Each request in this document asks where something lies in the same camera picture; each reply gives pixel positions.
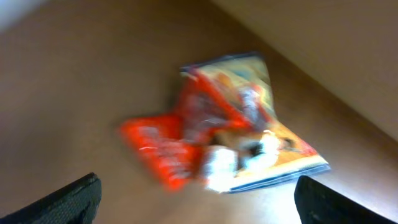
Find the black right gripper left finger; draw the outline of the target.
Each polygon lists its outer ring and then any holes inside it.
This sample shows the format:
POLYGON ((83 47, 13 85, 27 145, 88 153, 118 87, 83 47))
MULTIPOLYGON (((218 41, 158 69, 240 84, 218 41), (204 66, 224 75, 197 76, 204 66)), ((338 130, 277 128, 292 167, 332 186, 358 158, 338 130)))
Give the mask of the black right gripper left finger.
POLYGON ((1 224, 92 224, 101 202, 100 178, 93 172, 1 218, 1 224))

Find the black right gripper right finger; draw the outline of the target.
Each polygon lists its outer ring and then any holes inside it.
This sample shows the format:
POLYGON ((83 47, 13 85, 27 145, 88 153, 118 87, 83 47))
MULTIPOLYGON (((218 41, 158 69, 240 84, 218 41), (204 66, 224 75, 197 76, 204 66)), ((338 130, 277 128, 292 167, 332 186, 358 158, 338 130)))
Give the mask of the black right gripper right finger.
POLYGON ((306 175, 298 178, 294 200, 303 224, 397 224, 306 175))

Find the beige wet wipes pack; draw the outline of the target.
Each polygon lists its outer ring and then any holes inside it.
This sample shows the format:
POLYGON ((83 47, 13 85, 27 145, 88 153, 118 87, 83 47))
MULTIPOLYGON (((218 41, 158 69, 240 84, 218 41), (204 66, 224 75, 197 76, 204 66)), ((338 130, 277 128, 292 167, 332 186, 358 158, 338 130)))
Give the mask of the beige wet wipes pack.
MULTIPOLYGON (((194 68, 206 72, 257 70, 267 75, 265 81, 271 87, 267 65, 255 52, 185 65, 180 73, 187 77, 194 68)), ((272 105, 274 122, 262 131, 218 131, 205 146, 199 176, 208 190, 236 194, 330 170, 329 163, 311 145, 277 119, 273 97, 272 105)))

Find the red candy bag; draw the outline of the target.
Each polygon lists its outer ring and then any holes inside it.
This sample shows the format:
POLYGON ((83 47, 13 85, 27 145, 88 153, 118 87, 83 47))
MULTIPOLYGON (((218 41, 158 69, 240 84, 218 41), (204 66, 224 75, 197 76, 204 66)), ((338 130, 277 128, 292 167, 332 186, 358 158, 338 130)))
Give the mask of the red candy bag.
POLYGON ((168 113, 129 119, 120 132, 167 189, 179 190, 194 178, 216 132, 260 132, 274 122, 266 76, 257 70, 191 69, 168 113))

